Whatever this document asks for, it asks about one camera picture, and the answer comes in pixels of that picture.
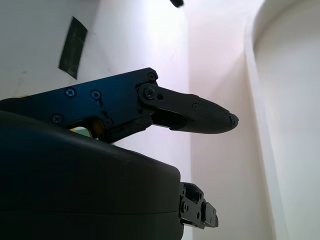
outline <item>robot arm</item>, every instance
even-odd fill
[[[146,68],[0,101],[4,239],[179,240],[185,225],[218,227],[216,209],[175,167],[109,144],[152,124],[202,134],[238,125],[228,110],[157,78]]]

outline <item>black tape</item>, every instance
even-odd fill
[[[69,31],[66,35],[59,62],[59,69],[77,79],[82,49],[88,30],[75,17],[72,17]]]

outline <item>black plastic housing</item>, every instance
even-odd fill
[[[0,239],[178,240],[180,173],[0,111]]]

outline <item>screw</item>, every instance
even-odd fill
[[[181,207],[181,210],[182,210],[182,212],[184,213],[184,212],[187,212],[188,210],[188,205],[187,205],[187,203],[184,201],[183,203],[182,203],[182,207]]]
[[[65,94],[69,97],[73,97],[76,95],[76,90],[71,87],[67,87],[65,90]]]
[[[154,73],[150,72],[150,73],[148,74],[148,79],[149,79],[150,81],[154,81],[154,80],[156,80],[156,75],[155,75]]]
[[[197,110],[197,109],[198,109],[198,103],[192,104],[192,108],[193,108],[194,110]]]
[[[107,118],[103,121],[103,125],[106,127],[106,128],[110,128],[112,125],[113,125],[113,121],[111,118]]]
[[[63,121],[63,117],[60,114],[56,114],[52,117],[52,122],[60,124]]]
[[[93,90],[91,92],[91,97],[95,100],[98,100],[99,98],[101,98],[101,93],[98,90]]]
[[[147,99],[154,99],[155,98],[155,90],[151,87],[145,88],[144,95]]]

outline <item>white surface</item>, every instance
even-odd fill
[[[320,2],[296,3],[256,44],[266,119],[291,240],[319,239]]]
[[[266,29],[283,10],[297,0],[266,0],[257,14],[253,14],[249,19],[245,32],[245,59],[247,67],[247,79],[249,85],[249,95],[253,106],[255,126],[257,131],[257,143],[260,158],[265,174],[266,196],[269,206],[269,219],[274,239],[288,240],[289,234],[284,213],[283,202],[276,170],[276,163],[272,149],[272,143],[267,124],[267,114],[265,110],[264,98],[260,87],[260,79],[257,71],[254,54],[254,44]]]
[[[190,90],[236,114],[238,127],[191,135],[191,179],[217,208],[219,227],[195,240],[270,240],[265,179],[248,90],[244,34],[260,0],[186,0]]]
[[[186,0],[182,9],[169,0],[16,2],[0,3],[0,99],[76,82],[57,66],[71,16],[77,17],[89,30],[78,82],[152,67],[162,87],[192,92],[240,118],[225,134],[190,137],[151,127],[118,143],[176,166],[182,181],[204,191],[220,226],[194,229],[193,238],[273,238],[243,56],[245,22],[262,0]],[[191,228],[184,239],[192,239]]]

